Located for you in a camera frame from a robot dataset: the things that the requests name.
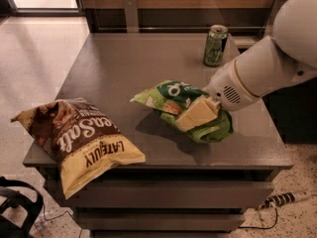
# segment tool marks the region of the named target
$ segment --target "gray tabletop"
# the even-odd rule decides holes
[[[91,34],[57,98],[83,97],[104,112],[144,154],[138,168],[291,167],[291,160],[262,101],[231,112],[235,133],[220,143],[196,144],[130,99],[164,80],[197,87],[217,68],[203,64],[205,34]],[[238,55],[230,38],[224,62]],[[55,166],[36,144],[24,164]]]

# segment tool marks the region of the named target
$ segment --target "floor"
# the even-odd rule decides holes
[[[23,159],[33,140],[10,119],[20,111],[54,100],[67,73],[89,35],[84,18],[9,18],[0,24],[0,175],[35,186],[45,198],[46,217],[63,214],[42,189],[44,178],[25,168]],[[317,191],[317,145],[286,145],[294,168],[274,180],[274,194],[288,191]],[[24,215],[6,212],[19,223]],[[244,226],[267,227],[274,223],[274,209],[246,212]],[[277,224],[269,230],[238,229],[229,238],[315,238],[317,237],[317,196],[278,208]],[[88,237],[69,214],[47,222],[35,237]]]

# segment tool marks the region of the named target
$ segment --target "can lid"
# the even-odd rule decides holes
[[[216,34],[226,34],[228,33],[228,28],[223,25],[213,25],[210,27],[210,30]]]

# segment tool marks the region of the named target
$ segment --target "black cable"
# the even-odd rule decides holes
[[[277,208],[275,208],[275,222],[272,226],[270,226],[270,227],[241,226],[239,228],[254,228],[254,229],[268,230],[268,229],[272,229],[277,224],[277,219],[278,219],[278,212],[277,212]]]
[[[55,220],[55,219],[57,219],[57,218],[61,218],[61,217],[63,217],[63,216],[66,215],[66,214],[68,214],[68,215],[72,218],[72,215],[70,214],[69,211],[65,211],[63,214],[58,215],[58,216],[53,217],[53,218],[46,218],[46,206],[45,206],[45,204],[43,203],[43,218],[44,218],[45,221],[52,221],[52,220]]]

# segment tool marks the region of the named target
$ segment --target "black chair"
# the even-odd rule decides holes
[[[26,196],[16,190],[8,188],[8,186],[30,188],[37,193],[37,200],[32,202]],[[41,194],[26,182],[0,177],[0,196],[6,197],[6,200],[0,205],[0,237],[33,238],[29,233],[43,207],[43,197]],[[28,213],[21,227],[1,215],[7,208],[16,208],[19,205],[25,208]]]

